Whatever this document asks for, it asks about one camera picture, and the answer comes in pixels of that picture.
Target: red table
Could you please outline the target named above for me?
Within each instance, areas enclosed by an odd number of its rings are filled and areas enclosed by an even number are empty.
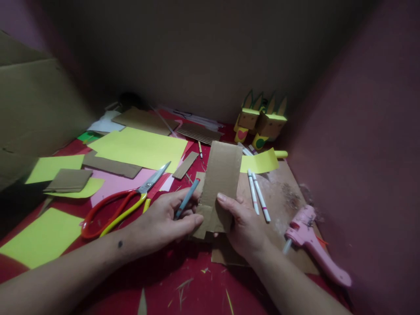
[[[227,126],[221,140],[232,141],[233,126]],[[74,140],[57,155],[76,154],[86,146]],[[204,164],[207,165],[210,147],[203,145]],[[189,151],[198,152],[194,143]],[[188,174],[194,180],[196,172],[203,172],[201,160],[197,159]],[[186,177],[174,180],[171,191],[179,187],[189,187]],[[94,224],[106,222],[117,204],[107,206],[96,218]],[[0,246],[28,226],[40,210],[37,207],[1,242]],[[50,207],[57,208],[80,221],[91,208],[89,199],[55,198]],[[121,226],[123,228],[140,216],[136,211]],[[75,250],[86,243],[79,237],[66,251]],[[11,279],[27,268],[22,264],[0,255],[0,283]],[[319,286],[343,302],[340,290],[322,277],[309,275]],[[180,290],[176,288],[188,279],[194,279],[184,287],[180,305]],[[148,314],[231,314],[227,299],[228,291],[235,314],[272,314],[277,310],[263,285],[251,268],[229,267],[211,262],[211,245],[182,241],[170,244],[163,250],[148,257],[134,261],[107,278],[77,307],[76,313],[89,314],[137,314],[142,288],[145,288]]]

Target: red scissors handle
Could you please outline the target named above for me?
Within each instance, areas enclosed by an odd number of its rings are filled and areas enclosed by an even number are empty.
[[[99,202],[96,206],[94,206],[89,213],[87,214],[85,220],[83,221],[82,224],[82,237],[85,239],[92,239],[92,238],[97,238],[99,237],[99,235],[101,235],[101,233],[106,229],[106,227],[108,225],[110,225],[120,214],[121,212],[124,210],[124,208],[126,207],[126,205],[128,204],[128,202],[130,201],[130,199],[135,196],[137,194],[137,189],[131,189],[131,190],[126,190],[126,191],[122,191],[122,192],[117,192],[111,196],[106,197],[105,199],[103,199],[101,202]],[[118,207],[117,211],[113,214],[113,216],[108,220],[108,222],[97,232],[95,233],[89,233],[89,225],[92,222],[93,217],[95,216],[95,214],[107,203],[109,203],[110,201],[119,198],[121,196],[127,195],[127,197],[125,197],[125,199],[123,200],[122,204]]]

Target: yellow cardboard figure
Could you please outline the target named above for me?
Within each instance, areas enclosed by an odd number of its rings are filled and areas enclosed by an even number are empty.
[[[286,123],[287,119],[283,116],[286,110],[287,98],[285,97],[279,106],[276,106],[275,93],[267,103],[267,109],[262,110],[259,114],[256,124],[256,135],[252,146],[256,150],[261,150],[266,141],[276,139],[281,131],[281,128]]]
[[[263,102],[263,94],[258,95],[257,99],[253,101],[252,90],[246,95],[244,102],[242,103],[241,113],[236,120],[234,127],[235,142],[243,143],[245,141],[248,130],[254,129],[258,116],[259,108]]]

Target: fingernail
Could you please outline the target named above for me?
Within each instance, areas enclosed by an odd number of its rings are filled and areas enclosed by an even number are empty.
[[[217,194],[217,199],[219,199],[220,201],[226,201],[226,198],[227,197],[221,192]]]
[[[201,214],[199,214],[198,216],[196,216],[196,224],[197,225],[198,224],[202,224],[203,223],[203,220],[204,220],[204,217]]]

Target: hand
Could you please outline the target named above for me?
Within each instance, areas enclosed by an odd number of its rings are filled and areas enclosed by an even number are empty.
[[[174,221],[174,213],[184,200],[189,188],[160,196],[137,220],[121,230],[130,260],[149,255],[174,240],[182,239],[202,224],[203,216],[195,214],[200,192],[195,191],[181,218]]]
[[[234,217],[234,226],[227,234],[235,251],[248,262],[258,256],[270,241],[264,232],[261,221],[253,208],[243,198],[236,200],[221,193],[217,194],[219,204]]]

